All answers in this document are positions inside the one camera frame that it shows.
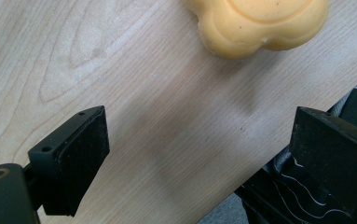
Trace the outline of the dark patterned clothing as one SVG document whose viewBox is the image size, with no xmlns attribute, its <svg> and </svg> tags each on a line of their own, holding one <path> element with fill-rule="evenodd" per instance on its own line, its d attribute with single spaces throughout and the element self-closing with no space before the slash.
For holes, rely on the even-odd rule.
<svg viewBox="0 0 357 224">
<path fill-rule="evenodd" d="M 326 113 L 357 127 L 357 86 Z M 249 223 L 357 224 L 357 218 L 298 163 L 289 146 L 235 190 Z"/>
</svg>

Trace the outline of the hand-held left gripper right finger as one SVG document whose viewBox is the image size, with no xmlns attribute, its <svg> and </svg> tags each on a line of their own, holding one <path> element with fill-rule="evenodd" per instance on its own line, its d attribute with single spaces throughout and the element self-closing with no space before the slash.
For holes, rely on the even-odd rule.
<svg viewBox="0 0 357 224">
<path fill-rule="evenodd" d="M 289 148 L 298 163 L 357 218 L 357 127 L 329 113 L 299 107 Z"/>
</svg>

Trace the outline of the yellow flower-shaped soft toy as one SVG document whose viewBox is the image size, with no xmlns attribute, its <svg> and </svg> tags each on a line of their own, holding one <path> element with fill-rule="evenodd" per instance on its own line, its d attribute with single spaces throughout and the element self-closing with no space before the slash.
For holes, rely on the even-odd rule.
<svg viewBox="0 0 357 224">
<path fill-rule="evenodd" d="M 287 50 L 310 41 L 327 19 L 328 0 L 184 0 L 212 53 L 242 59 L 257 50 Z"/>
</svg>

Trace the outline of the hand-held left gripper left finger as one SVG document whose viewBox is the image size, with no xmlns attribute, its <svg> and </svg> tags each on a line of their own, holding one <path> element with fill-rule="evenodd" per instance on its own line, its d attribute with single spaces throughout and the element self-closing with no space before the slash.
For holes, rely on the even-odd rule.
<svg viewBox="0 0 357 224">
<path fill-rule="evenodd" d="M 29 150 L 49 216 L 74 216 L 109 154 L 105 108 L 80 111 Z"/>
</svg>

